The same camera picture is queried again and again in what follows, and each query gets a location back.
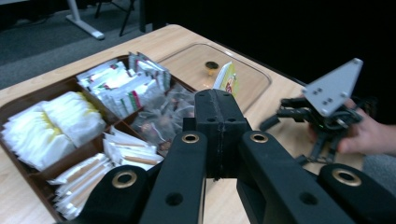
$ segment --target gray carpet floor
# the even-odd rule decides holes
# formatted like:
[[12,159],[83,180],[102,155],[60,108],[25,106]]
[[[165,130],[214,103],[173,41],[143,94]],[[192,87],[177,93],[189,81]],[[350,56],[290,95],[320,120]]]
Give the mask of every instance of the gray carpet floor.
[[[115,0],[126,7],[126,0]],[[69,10],[56,12],[45,21],[26,24],[21,21],[0,32],[0,90],[60,66],[116,46],[144,33],[139,31],[139,1],[131,13],[124,35],[119,37],[125,13],[113,5],[103,4],[101,15],[94,18],[96,7],[80,10],[80,17],[106,35],[97,40],[65,16]],[[396,195],[396,159],[386,155],[366,156],[363,171]]]

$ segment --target office chair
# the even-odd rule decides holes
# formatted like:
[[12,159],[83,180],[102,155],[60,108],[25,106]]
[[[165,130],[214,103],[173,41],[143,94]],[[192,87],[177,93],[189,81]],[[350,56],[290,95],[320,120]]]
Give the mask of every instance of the office chair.
[[[128,8],[121,7],[121,6],[117,5],[117,3],[114,3],[114,2],[111,1],[111,0],[110,0],[110,1],[106,0],[106,1],[105,1],[105,2],[111,3],[112,5],[114,5],[115,7],[119,8],[120,10],[126,12],[125,19],[124,19],[124,21],[123,21],[123,23],[122,23],[122,26],[121,26],[120,36],[123,35],[123,31],[124,31],[124,29],[125,29],[126,22],[128,21],[129,15],[131,14],[131,11],[134,10],[134,0],[129,0],[129,1],[130,1],[130,5],[129,5]],[[104,2],[104,1],[102,1],[102,0],[99,0],[99,1],[98,1],[98,7],[97,7],[96,13],[95,13],[95,18],[96,18],[96,19],[99,17],[99,12],[100,12],[100,8],[101,8],[101,6],[102,6],[102,2]]]

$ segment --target wooden table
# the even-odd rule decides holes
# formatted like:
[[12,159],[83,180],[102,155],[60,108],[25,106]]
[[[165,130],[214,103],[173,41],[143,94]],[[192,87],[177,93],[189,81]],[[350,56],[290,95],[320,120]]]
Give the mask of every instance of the wooden table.
[[[296,82],[183,27],[168,25],[160,30],[3,89],[0,91],[0,106],[25,94],[42,89],[51,83],[74,76],[106,60],[127,55],[128,52],[140,51],[152,60],[160,61],[171,53],[193,43],[205,43],[226,51],[241,62],[268,75],[271,80],[270,87],[256,100],[254,105],[245,111],[245,117],[254,130],[258,129],[261,121],[276,112],[281,98],[296,97],[301,93],[301,86]],[[302,153],[307,154],[312,148],[306,127],[304,123],[285,119],[268,133],[272,134],[292,156],[297,156]],[[358,169],[361,169],[362,166],[361,155],[341,155],[337,156],[337,161]],[[319,168],[320,166],[314,164],[306,167],[307,170],[314,173],[317,173]],[[1,223],[46,224],[55,222],[4,150],[0,150],[0,207]],[[215,183],[207,181],[204,223],[248,223],[247,215],[236,192],[235,179],[221,179]]]

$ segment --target human hand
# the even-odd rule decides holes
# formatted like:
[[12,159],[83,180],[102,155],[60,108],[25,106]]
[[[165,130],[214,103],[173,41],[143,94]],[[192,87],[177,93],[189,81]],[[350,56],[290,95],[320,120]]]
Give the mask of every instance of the human hand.
[[[346,102],[346,106],[352,108],[355,103],[352,100]],[[378,123],[368,116],[361,108],[357,113],[362,116],[359,123],[352,124],[347,136],[342,138],[337,146],[340,153],[362,154],[389,154],[396,156],[396,125]],[[316,141],[317,134],[312,125],[308,125],[308,132],[312,141]]]

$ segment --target clear plastic lid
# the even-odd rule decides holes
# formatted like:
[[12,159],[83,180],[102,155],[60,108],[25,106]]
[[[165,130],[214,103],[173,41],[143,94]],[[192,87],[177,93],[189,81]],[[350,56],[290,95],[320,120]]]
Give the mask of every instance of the clear plastic lid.
[[212,89],[221,67],[229,62],[234,66],[238,82],[238,92],[234,98],[241,111],[246,112],[268,89],[271,79],[263,71],[244,62],[243,57],[236,58],[231,52],[207,44],[193,44],[159,60],[173,76],[197,91]]

